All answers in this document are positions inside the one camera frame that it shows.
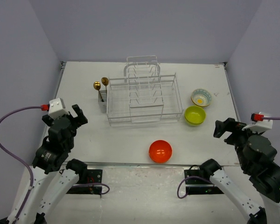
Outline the lime green bowl front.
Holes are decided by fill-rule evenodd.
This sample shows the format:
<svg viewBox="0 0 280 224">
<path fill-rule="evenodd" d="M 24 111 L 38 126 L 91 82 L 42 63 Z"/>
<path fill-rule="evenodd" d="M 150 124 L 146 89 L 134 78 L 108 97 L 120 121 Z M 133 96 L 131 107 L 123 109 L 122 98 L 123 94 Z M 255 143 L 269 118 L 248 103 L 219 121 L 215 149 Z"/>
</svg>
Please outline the lime green bowl front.
<svg viewBox="0 0 280 224">
<path fill-rule="evenodd" d="M 199 126 L 206 119 L 206 112 L 203 108 L 193 105 L 185 110 L 184 117 L 191 126 Z"/>
</svg>

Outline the blue patterned yellow bowl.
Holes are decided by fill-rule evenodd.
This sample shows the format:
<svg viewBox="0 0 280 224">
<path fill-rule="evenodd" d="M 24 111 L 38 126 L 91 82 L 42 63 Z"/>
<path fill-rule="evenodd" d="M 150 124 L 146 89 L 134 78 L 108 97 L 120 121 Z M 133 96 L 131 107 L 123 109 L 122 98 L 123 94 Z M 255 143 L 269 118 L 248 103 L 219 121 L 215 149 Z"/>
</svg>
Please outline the blue patterned yellow bowl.
<svg viewBox="0 0 280 224">
<path fill-rule="evenodd" d="M 212 95 L 205 89 L 195 89 L 191 93 L 192 102 L 200 107 L 207 107 L 212 102 Z"/>
</svg>

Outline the orange bowl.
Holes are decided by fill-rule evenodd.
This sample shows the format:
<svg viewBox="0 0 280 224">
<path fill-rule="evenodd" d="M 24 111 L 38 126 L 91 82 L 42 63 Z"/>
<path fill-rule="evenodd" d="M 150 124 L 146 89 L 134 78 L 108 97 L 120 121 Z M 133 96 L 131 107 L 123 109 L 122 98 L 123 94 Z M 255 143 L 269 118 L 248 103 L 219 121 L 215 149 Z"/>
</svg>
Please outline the orange bowl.
<svg viewBox="0 0 280 224">
<path fill-rule="evenodd" d="M 156 163 L 166 163 L 170 160 L 173 153 L 171 145 L 164 140 L 156 140 L 148 150 L 150 159 Z"/>
</svg>

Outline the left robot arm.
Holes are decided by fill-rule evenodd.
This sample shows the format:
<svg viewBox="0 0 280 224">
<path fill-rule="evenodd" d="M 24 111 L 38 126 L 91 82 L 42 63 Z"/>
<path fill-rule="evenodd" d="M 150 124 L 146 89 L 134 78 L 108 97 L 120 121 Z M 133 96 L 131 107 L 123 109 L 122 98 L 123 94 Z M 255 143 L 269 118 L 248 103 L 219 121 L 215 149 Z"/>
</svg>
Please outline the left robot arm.
<svg viewBox="0 0 280 224">
<path fill-rule="evenodd" d="M 53 103 L 42 105 L 39 108 L 49 112 L 42 117 L 43 122 L 49 127 L 48 135 L 37 149 L 31 166 L 8 152 L 27 168 L 30 179 L 26 192 L 21 195 L 17 206 L 8 217 L 0 220 L 0 224 L 32 224 L 35 222 L 43 196 L 74 148 L 77 129 L 88 122 L 78 105 L 72 106 L 77 114 L 76 117 L 73 117 L 64 108 L 60 108 L 58 109 L 59 115 L 53 118 L 51 116 L 55 108 Z"/>
</svg>

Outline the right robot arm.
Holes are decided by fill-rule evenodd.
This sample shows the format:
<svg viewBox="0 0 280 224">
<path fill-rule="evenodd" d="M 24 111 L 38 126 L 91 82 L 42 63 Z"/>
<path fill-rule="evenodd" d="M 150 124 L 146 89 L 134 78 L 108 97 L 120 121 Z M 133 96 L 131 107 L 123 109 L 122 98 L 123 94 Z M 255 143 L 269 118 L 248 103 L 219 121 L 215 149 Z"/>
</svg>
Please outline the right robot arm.
<svg viewBox="0 0 280 224">
<path fill-rule="evenodd" d="M 249 224 L 280 224 L 280 166 L 274 162 L 277 150 L 263 133 L 272 129 L 272 119 L 247 125 L 233 118 L 217 120 L 213 136 L 235 147 L 240 167 L 261 196 L 264 206 L 255 205 L 227 176 L 214 159 L 199 167 L 199 179 L 217 186 L 238 208 Z"/>
</svg>

